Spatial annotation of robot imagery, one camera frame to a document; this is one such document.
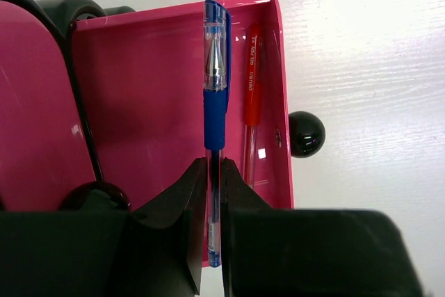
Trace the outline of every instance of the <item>red pen cap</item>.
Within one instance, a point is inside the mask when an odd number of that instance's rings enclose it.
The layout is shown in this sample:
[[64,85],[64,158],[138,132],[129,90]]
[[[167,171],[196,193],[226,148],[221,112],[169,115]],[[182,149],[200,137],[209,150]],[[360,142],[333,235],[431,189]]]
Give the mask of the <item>red pen cap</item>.
[[261,108],[261,82],[259,81],[259,55],[261,44],[261,26],[253,24],[248,32],[247,67],[245,71],[245,106],[244,123],[249,126],[259,124]]

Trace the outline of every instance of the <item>blue rubber grip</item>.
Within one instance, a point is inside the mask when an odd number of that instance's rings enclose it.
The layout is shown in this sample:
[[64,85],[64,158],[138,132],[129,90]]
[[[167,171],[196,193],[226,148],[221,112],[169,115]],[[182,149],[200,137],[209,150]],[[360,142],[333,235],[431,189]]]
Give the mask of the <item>blue rubber grip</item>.
[[208,150],[218,151],[225,146],[226,102],[225,90],[204,90],[204,146]]

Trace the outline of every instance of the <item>white wooden surface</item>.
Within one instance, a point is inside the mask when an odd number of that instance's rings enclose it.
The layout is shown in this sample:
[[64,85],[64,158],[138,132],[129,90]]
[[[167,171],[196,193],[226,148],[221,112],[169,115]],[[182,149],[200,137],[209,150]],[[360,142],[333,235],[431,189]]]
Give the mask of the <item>white wooden surface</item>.
[[[327,131],[319,154],[293,162],[296,205],[388,213],[426,291],[445,296],[445,0],[280,3],[290,111]],[[202,296],[223,296],[220,277],[204,270]]]

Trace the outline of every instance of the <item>black ball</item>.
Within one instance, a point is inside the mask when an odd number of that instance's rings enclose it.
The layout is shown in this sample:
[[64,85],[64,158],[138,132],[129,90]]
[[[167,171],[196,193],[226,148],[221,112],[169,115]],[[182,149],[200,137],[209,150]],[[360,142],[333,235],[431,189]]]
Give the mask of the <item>black ball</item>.
[[291,154],[305,158],[317,153],[325,142],[323,123],[314,114],[296,111],[289,114]]

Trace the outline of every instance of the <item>red pen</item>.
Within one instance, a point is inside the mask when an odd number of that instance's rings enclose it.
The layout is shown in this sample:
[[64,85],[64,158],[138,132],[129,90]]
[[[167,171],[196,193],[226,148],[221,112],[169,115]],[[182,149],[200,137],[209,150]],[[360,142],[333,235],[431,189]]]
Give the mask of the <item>red pen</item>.
[[245,76],[243,161],[243,179],[251,188],[254,186],[257,126],[259,125],[261,108],[261,82],[259,80],[260,39],[261,26],[259,24],[253,24],[247,36],[248,57]]

